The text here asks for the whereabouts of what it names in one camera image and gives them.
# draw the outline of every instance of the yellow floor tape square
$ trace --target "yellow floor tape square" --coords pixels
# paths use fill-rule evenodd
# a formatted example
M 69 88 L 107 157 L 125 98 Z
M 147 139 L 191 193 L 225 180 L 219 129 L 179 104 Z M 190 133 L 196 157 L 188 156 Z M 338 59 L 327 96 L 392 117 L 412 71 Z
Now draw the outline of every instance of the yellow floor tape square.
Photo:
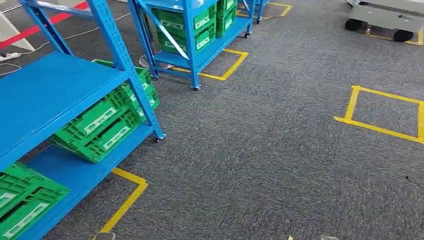
M 363 122 L 352 120 L 352 116 L 353 116 L 354 110 L 355 110 L 355 105 L 356 105 L 357 100 L 358 100 L 358 94 L 359 94 L 360 91 L 418 104 L 418 121 L 417 121 L 418 122 L 418 126 L 417 126 L 418 127 L 418 137 L 406 135 L 406 134 L 403 134 L 403 133 L 400 133 L 400 132 L 396 132 L 396 131 L 384 129 L 384 128 L 381 128 L 381 127 L 378 127 L 378 126 L 374 126 L 374 125 L 370 125 L 370 124 L 366 124 L 366 123 L 363 123 Z M 344 117 L 335 116 L 334 119 L 336 121 L 339 121 L 339 122 L 342 122 L 342 123 L 345 123 L 345 124 L 350 124 L 350 125 L 370 129 L 370 130 L 377 131 L 377 132 L 380 132 L 380 133 L 383 133 L 383 134 L 388 134 L 388 135 L 395 136 L 395 137 L 398 137 L 398 138 L 402 138 L 402 139 L 414 141 L 414 142 L 417 142 L 417 143 L 420 143 L 420 144 L 424 144 L 424 101 L 420 101 L 420 100 L 416 100 L 416 99 L 412 99 L 412 98 L 408 98 L 408 97 L 404 97 L 404 96 L 398 96 L 398 95 L 394 95 L 394 94 L 390 94 L 390 93 L 386 93 L 386 92 L 382 92 L 382 91 L 377 91 L 377 90 L 361 87 L 361 86 L 358 86 L 358 85 L 353 85 L 352 86 L 352 94 L 350 96 L 349 104 L 347 105 L 347 109 L 346 109 L 346 114 L 344 115 Z
M 204 76 L 204 77 L 208 77 L 208 78 L 211 78 L 211 79 L 225 81 L 225 80 L 227 80 L 227 78 L 231 74 L 234 73 L 234 71 L 240 66 L 240 64 L 242 64 L 242 62 L 245 60 L 245 58 L 249 55 L 248 52 L 236 51 L 236 50 L 231 50 L 231 49 L 226 49 L 226 48 L 224 48 L 223 51 L 227 52 L 227 53 L 240 55 L 240 57 L 237 59 L 237 61 L 235 61 L 235 63 L 230 67 L 230 69 L 226 73 L 224 73 L 222 76 L 215 76 L 215 75 L 211 75 L 211 74 L 207 74 L 207 73 L 199 73 L 199 76 Z M 171 67 L 171 69 L 176 70 L 176 71 L 186 72 L 186 73 L 190 72 L 190 70 L 185 69 L 185 68 L 180 68 L 180 67 Z
M 107 233 L 110 232 L 114 226 L 118 223 L 118 221 L 122 218 L 122 216 L 128 211 L 131 205 L 140 197 L 140 195 L 147 188 L 148 184 L 144 178 L 136 176 L 132 173 L 124 171 L 120 168 L 114 168 L 112 173 L 121 176 L 127 180 L 130 180 L 136 184 L 138 184 L 137 188 L 131 193 L 131 195 L 125 200 L 122 206 L 119 207 L 118 211 L 113 214 L 113 216 L 106 222 L 106 224 L 101 228 L 99 232 Z
M 423 32 L 424 32 L 424 30 L 421 30 L 420 32 L 417 32 L 416 33 L 417 34 L 417 40 L 416 41 L 409 40 L 409 41 L 406 41 L 405 43 L 406 44 L 418 45 L 418 46 L 424 45 L 424 40 L 423 40 L 423 35 L 424 34 L 423 34 Z M 391 37 L 388 37 L 388 36 L 379 36 L 379 35 L 374 34 L 373 32 L 370 32 L 370 33 L 365 32 L 365 35 L 366 36 L 369 36 L 369 37 L 372 37 L 372 38 L 376 38 L 376 39 L 384 39 L 384 40 L 393 41 L 393 38 L 391 38 Z
M 272 6 L 283 7 L 284 10 L 278 16 L 263 16 L 262 19 L 272 19 L 272 18 L 284 17 L 293 7 L 291 5 L 281 4 L 281 3 L 278 3 L 278 2 L 268 2 L 268 4 L 272 5 Z M 236 15 L 241 16 L 241 17 L 248 17 L 248 15 L 240 13 L 240 12 L 241 12 L 241 10 L 237 10 Z

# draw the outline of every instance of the blue shelf frame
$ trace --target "blue shelf frame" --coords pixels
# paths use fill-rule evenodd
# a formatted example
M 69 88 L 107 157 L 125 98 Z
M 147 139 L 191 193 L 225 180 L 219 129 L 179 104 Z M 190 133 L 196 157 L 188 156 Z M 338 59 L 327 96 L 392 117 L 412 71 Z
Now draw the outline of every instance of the blue shelf frame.
M 140 43 L 146 55 L 147 62 L 151 69 L 153 78 L 159 77 L 159 72 L 165 72 L 180 77 L 190 79 L 190 87 L 194 90 L 200 90 L 202 85 L 199 83 L 199 73 L 242 31 L 246 28 L 244 37 L 248 38 L 252 34 L 252 21 L 254 17 L 254 9 L 256 0 L 249 0 L 245 7 L 249 9 L 248 17 L 236 17 L 234 24 L 226 31 L 222 38 L 217 38 L 210 45 L 196 52 L 195 33 L 192 31 L 193 19 L 199 13 L 216 4 L 218 0 L 204 0 L 202 4 L 198 0 L 128 0 L 129 9 L 132 13 L 132 18 L 140 36 Z M 152 13 L 151 8 L 158 8 L 179 12 L 183 14 L 185 37 L 187 41 L 187 52 L 184 52 L 175 42 L 169 32 L 164 28 L 161 22 Z M 159 52 L 154 54 L 152 45 L 149 40 L 149 30 L 143 14 L 146 14 L 154 24 L 165 34 L 175 49 L 179 52 Z M 180 66 L 190 70 L 189 73 L 180 71 L 172 71 L 163 69 L 157 62 L 163 62 Z
M 38 0 L 19 0 L 54 46 L 48 54 L 0 80 L 0 172 L 107 93 L 128 81 L 146 116 L 99 164 L 89 163 L 55 146 L 27 164 L 71 189 L 71 193 L 30 226 L 18 239 L 39 240 L 77 205 L 144 139 L 165 138 L 142 87 L 106 0 L 87 0 L 91 11 Z M 114 60 L 114 68 L 76 57 L 42 9 L 70 13 L 97 22 Z

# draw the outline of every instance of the gray carpet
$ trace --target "gray carpet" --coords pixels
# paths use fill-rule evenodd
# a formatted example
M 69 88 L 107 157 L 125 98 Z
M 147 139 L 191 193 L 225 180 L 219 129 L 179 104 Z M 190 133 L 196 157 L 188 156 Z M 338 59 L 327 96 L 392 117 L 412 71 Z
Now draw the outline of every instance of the gray carpet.
M 333 119 L 351 85 L 424 100 L 424 46 L 344 30 L 342 0 L 279 2 L 293 5 L 286 17 L 230 44 L 249 56 L 227 81 L 201 77 L 201 91 L 171 75 L 154 83 L 168 138 L 146 140 L 119 166 L 149 183 L 113 229 L 119 240 L 424 239 L 423 190 L 405 179 L 424 185 L 424 146 Z M 128 12 L 110 3 L 116 17 Z M 94 26 L 73 17 L 58 28 L 67 37 Z M 136 63 L 131 18 L 119 27 Z M 67 42 L 83 58 L 111 58 L 99 32 Z M 229 64 L 220 55 L 207 72 Z M 353 118 L 417 134 L 415 104 L 360 93 Z M 111 174 L 44 239 L 91 239 L 134 187 Z

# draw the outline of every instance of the blue shelf board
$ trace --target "blue shelf board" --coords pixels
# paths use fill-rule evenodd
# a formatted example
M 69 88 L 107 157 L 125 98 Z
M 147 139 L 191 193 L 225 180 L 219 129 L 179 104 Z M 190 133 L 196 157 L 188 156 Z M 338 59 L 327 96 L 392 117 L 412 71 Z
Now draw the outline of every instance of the blue shelf board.
M 93 164 L 54 145 L 46 148 L 26 164 L 46 177 L 68 187 L 71 192 L 18 240 L 40 240 L 69 211 L 94 189 L 126 156 L 153 131 L 141 124 L 100 163 Z
M 145 0 L 146 4 L 151 8 L 163 9 L 174 12 L 183 12 L 184 0 Z M 218 0 L 185 0 L 190 1 L 191 10 L 193 15 L 196 16 L 199 13 L 203 12 Z
M 236 16 L 234 23 L 228 28 L 222 38 L 216 38 L 214 42 L 206 46 L 195 57 L 196 72 L 202 71 L 228 44 L 230 44 L 243 31 L 252 19 Z M 172 64 L 189 69 L 188 61 L 181 55 L 166 51 L 159 52 L 154 59 L 159 62 Z
M 60 52 L 0 79 L 0 172 L 127 79 Z

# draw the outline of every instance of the electrical cord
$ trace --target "electrical cord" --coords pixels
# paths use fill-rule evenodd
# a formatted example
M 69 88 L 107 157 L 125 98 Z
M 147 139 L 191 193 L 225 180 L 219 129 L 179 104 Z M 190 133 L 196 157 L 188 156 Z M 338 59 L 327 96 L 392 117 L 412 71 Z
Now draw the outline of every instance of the electrical cord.
M 115 19 L 115 21 L 121 20 L 121 19 L 125 18 L 126 16 L 128 16 L 128 15 L 130 15 L 130 14 L 131 14 L 131 12 L 129 12 L 129 13 L 125 14 L 125 15 L 122 15 L 122 16 L 120 16 L 120 17 L 116 18 L 116 19 Z M 65 37 L 65 38 L 64 38 L 64 40 L 66 40 L 66 39 L 71 39 L 71 38 L 74 38 L 74 37 L 78 37 L 78 36 L 81 36 L 81 35 L 84 35 L 84 34 L 88 34 L 88 33 L 94 32 L 94 31 L 98 30 L 99 28 L 100 28 L 100 27 L 98 26 L 98 27 L 96 27 L 96 28 L 94 28 L 94 29 L 91 29 L 91 30 L 88 30 L 88 31 L 85 31 L 85 32 L 82 32 L 82 33 L 78 33 L 78 34 L 75 34 L 75 35 L 72 35 L 72 36 Z M 19 54 L 20 54 L 20 55 L 32 54 L 33 52 L 36 52 L 36 51 L 40 50 L 42 47 L 46 46 L 47 44 L 50 44 L 50 42 L 45 42 L 45 43 L 41 44 L 41 46 L 37 47 L 36 49 L 34 49 L 34 50 L 32 50 L 32 51 L 28 51 L 28 52 L 21 52 L 21 53 L 19 53 Z M 18 69 L 13 70 L 13 71 L 9 71 L 9 72 L 0 73 L 0 76 L 4 76 L 4 75 L 8 75 L 8 74 L 14 73 L 14 72 L 16 72 L 16 71 L 19 71 L 19 70 L 22 68 L 22 67 L 20 67 L 20 66 L 18 66 L 18 65 L 10 64 L 10 63 L 2 63 L 2 64 L 0 64 L 0 66 L 2 66 L 2 65 L 15 66 L 15 67 L 17 67 Z

